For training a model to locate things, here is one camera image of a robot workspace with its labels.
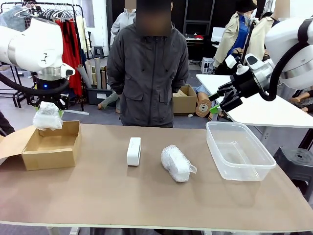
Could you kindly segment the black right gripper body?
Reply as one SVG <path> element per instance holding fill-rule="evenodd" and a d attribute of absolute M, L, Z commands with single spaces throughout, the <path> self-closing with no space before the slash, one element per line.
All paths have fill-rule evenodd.
<path fill-rule="evenodd" d="M 237 67 L 237 71 L 231 76 L 231 84 L 239 97 L 249 98 L 261 90 L 249 67 Z"/>

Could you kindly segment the bubble-wrapped clock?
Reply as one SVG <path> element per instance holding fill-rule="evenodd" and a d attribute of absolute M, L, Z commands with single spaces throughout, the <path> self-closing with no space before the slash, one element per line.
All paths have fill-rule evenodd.
<path fill-rule="evenodd" d="M 178 183 L 187 182 L 190 173 L 197 173 L 197 168 L 175 145 L 170 145 L 162 150 L 161 164 Z"/>
<path fill-rule="evenodd" d="M 34 115 L 33 126 L 39 130 L 62 129 L 63 121 L 60 117 L 59 108 L 54 103 L 42 101 Z"/>

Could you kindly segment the white digital clock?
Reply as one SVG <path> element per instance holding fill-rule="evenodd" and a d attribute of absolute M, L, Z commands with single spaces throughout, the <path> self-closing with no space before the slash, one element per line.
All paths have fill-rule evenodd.
<path fill-rule="evenodd" d="M 131 137 L 127 150 L 128 166 L 139 166 L 141 156 L 141 138 Z"/>

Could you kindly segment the white metal bar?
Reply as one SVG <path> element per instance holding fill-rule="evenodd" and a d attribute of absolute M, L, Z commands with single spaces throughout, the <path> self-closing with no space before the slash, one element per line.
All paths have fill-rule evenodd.
<path fill-rule="evenodd" d="M 77 111 L 77 110 L 64 110 L 66 113 L 72 113 L 72 114 L 79 114 L 79 115 L 86 115 L 89 116 L 89 112 L 84 112 L 84 111 Z"/>

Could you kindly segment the brown paper roll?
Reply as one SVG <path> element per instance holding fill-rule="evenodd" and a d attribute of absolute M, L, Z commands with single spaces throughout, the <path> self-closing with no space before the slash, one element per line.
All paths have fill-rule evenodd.
<path fill-rule="evenodd" d="M 198 100 L 195 108 L 195 113 L 197 116 L 204 118 L 209 115 L 212 103 L 208 97 L 209 96 L 204 92 L 197 93 Z"/>

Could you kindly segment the white perforated case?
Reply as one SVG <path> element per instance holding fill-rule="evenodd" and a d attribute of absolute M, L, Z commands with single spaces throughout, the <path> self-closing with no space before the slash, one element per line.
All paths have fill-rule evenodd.
<path fill-rule="evenodd" d="M 203 57 L 201 62 L 201 72 L 202 74 L 211 74 L 213 70 L 213 58 Z"/>

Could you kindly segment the grey cardboard tube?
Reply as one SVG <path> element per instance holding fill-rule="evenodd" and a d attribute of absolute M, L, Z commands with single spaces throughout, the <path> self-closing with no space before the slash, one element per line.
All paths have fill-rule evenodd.
<path fill-rule="evenodd" d="M 91 82 L 90 82 L 90 79 L 89 79 L 89 77 L 87 75 L 87 72 L 86 72 L 84 66 L 82 64 L 79 64 L 78 67 L 77 67 L 77 70 L 79 71 L 79 73 L 80 73 L 80 75 L 81 75 L 81 77 L 82 77 L 86 87 L 88 89 L 91 89 L 92 88 Z"/>
<path fill-rule="evenodd" d="M 96 73 L 96 85 L 97 89 L 101 89 L 101 67 L 100 58 L 95 58 L 95 73 Z"/>

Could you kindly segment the white table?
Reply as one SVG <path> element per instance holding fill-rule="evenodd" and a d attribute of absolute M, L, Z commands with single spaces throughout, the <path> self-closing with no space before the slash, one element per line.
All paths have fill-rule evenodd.
<path fill-rule="evenodd" d="M 227 114 L 234 122 L 250 126 L 313 128 L 313 117 L 277 96 L 267 102 L 259 94 L 242 98 L 242 105 Z"/>

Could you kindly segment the cream cardboard tube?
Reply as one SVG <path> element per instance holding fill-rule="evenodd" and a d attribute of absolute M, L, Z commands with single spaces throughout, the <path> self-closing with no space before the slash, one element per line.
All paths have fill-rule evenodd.
<path fill-rule="evenodd" d="M 87 60 L 85 62 L 85 67 L 86 67 L 87 76 L 88 76 L 88 78 L 90 80 L 91 85 L 96 85 L 95 73 L 93 73 L 92 65 L 91 65 L 90 60 Z"/>

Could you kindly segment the brown cardboard box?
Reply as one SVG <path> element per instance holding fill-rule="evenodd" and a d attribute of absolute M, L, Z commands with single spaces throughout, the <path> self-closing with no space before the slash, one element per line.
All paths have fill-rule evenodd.
<path fill-rule="evenodd" d="M 194 89 L 184 85 L 177 93 L 173 94 L 173 112 L 175 115 L 193 114 L 198 98 Z"/>

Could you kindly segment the mannequin cream jacket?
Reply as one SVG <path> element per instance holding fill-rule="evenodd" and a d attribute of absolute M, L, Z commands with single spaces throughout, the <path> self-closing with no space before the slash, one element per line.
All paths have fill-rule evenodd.
<path fill-rule="evenodd" d="M 255 57 L 263 60 L 265 55 L 265 37 L 270 29 L 277 23 L 278 16 L 276 12 L 269 15 L 269 12 L 265 13 L 261 20 L 257 23 L 252 31 L 252 35 L 249 42 L 248 53 L 253 54 Z"/>

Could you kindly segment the open cardboard box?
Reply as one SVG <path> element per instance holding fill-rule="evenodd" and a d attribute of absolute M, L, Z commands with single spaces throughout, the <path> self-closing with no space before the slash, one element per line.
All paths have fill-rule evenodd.
<path fill-rule="evenodd" d="M 79 121 L 65 121 L 57 130 L 29 126 L 0 137 L 0 159 L 21 155 L 28 171 L 74 167 L 80 146 Z"/>

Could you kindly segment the lying bare mannequin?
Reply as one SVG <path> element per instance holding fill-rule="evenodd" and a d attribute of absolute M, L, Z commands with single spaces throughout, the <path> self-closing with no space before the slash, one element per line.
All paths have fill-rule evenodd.
<path fill-rule="evenodd" d="M 293 104 L 300 104 L 303 101 L 308 100 L 310 98 L 313 99 L 313 90 L 301 93 L 299 96 L 291 98 L 290 101 Z M 308 103 L 307 105 L 301 107 L 300 109 L 306 113 L 313 113 L 313 103 Z"/>

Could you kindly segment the clear plastic container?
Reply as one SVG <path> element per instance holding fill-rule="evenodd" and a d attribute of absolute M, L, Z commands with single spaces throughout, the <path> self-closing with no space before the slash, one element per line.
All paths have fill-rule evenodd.
<path fill-rule="evenodd" d="M 275 159 L 244 124 L 208 122 L 206 141 L 225 180 L 260 182 L 276 167 Z"/>

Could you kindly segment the black plastic stool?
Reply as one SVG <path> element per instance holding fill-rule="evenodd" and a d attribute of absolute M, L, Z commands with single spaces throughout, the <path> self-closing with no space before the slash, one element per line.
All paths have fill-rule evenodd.
<path fill-rule="evenodd" d="M 309 202 L 313 193 L 313 153 L 302 148 L 280 147 L 273 158 Z"/>

